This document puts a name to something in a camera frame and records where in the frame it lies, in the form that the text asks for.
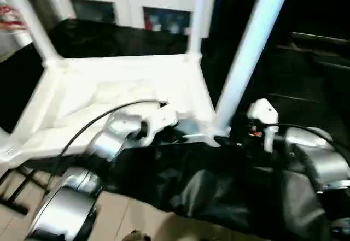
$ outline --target white pole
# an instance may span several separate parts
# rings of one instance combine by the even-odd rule
[[[28,0],[11,0],[16,9],[22,14],[26,26],[34,40],[40,56],[43,61],[59,60],[61,57],[57,54],[52,42],[41,25],[35,11],[31,7]]]
[[[226,131],[284,0],[257,0],[217,105],[214,127]]]
[[[206,0],[195,0],[194,12],[191,19],[191,35],[188,43],[188,54],[200,54],[202,32],[205,19]]]

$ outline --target tile floor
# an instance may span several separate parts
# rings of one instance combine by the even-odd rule
[[[37,177],[47,180],[48,175],[37,173]],[[13,173],[0,192],[10,193],[21,183],[23,177]],[[0,205],[0,241],[23,241],[33,213],[38,206],[43,190],[28,184],[17,201],[30,206],[25,217],[19,216]],[[98,199],[100,213],[89,241],[121,241],[132,230],[141,230],[154,241],[258,241],[255,236],[245,236],[227,228],[194,219],[180,218],[172,213],[164,213],[150,205],[124,196],[102,193]]]

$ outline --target black cable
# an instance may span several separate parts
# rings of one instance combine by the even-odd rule
[[[289,128],[289,127],[299,128],[299,129],[305,130],[307,132],[313,133],[313,134],[317,135],[318,137],[322,138],[327,143],[329,143],[331,146],[333,146],[333,148],[337,152],[339,152],[340,154],[344,154],[344,151],[342,151],[338,146],[341,146],[344,149],[350,150],[349,146],[347,146],[347,145],[345,145],[343,143],[331,140],[331,139],[327,138],[326,136],[324,136],[323,134],[317,132],[316,130],[314,130],[312,128],[309,128],[309,127],[302,126],[302,125],[284,124],[284,123],[280,123],[280,124],[262,124],[262,125],[264,127],[277,126],[277,127],[286,127],[286,128]]]
[[[134,104],[138,104],[138,103],[159,103],[160,106],[164,106],[166,105],[167,103],[166,102],[163,102],[163,101],[159,101],[159,100],[155,100],[155,99],[150,99],[150,100],[140,100],[140,101],[135,101],[135,102],[131,102],[131,103],[126,103],[126,104],[123,104],[123,105],[120,105],[120,106],[117,106],[117,107],[114,107],[113,109],[111,110],[108,110],[107,112],[99,115],[98,117],[92,119],[90,122],[88,122],[82,129],[80,129],[73,137],[72,139],[69,140],[69,142],[66,144],[66,146],[62,149],[61,153],[59,155],[56,156],[57,158],[57,161],[54,162],[54,164],[52,165],[52,168],[51,168],[51,175],[50,175],[50,178],[48,180],[48,183],[46,184],[46,187],[45,187],[45,193],[47,193],[48,189],[49,189],[49,186],[50,186],[50,183],[54,177],[55,174],[58,173],[59,171],[59,168],[60,168],[60,164],[61,164],[61,159],[63,157],[63,155],[66,153],[66,151],[68,150],[68,148],[70,147],[70,145],[83,133],[85,132],[86,129],[88,129],[91,125],[93,125],[96,121],[98,121],[99,119],[105,117],[106,115],[108,114],[111,114],[115,111],[118,111],[124,107],[128,107],[128,106],[131,106],[131,105],[134,105]]]

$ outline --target white cabinet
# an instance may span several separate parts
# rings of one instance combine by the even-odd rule
[[[57,0],[66,18],[115,22],[120,26],[171,33],[188,33],[195,0]],[[208,36],[214,0],[206,0]]]

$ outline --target motor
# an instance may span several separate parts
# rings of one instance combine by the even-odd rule
[[[278,124],[278,113],[266,99],[252,104],[247,116],[250,139],[266,152],[277,152],[275,162],[281,168],[308,176],[332,236],[350,240],[350,166],[331,135],[319,128]]]
[[[102,181],[82,168],[68,169],[45,196],[25,240],[87,240],[97,217]]]

